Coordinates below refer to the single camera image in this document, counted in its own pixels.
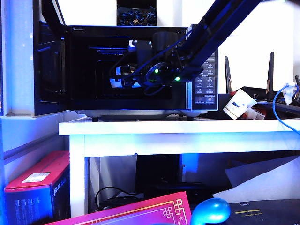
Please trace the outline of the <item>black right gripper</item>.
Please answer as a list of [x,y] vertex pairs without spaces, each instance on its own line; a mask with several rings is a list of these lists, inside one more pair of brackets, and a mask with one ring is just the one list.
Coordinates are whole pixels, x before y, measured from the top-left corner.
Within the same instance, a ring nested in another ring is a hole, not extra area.
[[[151,63],[148,63],[143,67],[143,65],[153,57],[152,42],[149,40],[137,40],[135,45],[136,56],[137,56],[137,70],[149,70]],[[114,80],[129,79],[131,77],[139,77],[140,73],[131,73],[128,75],[115,75]]]

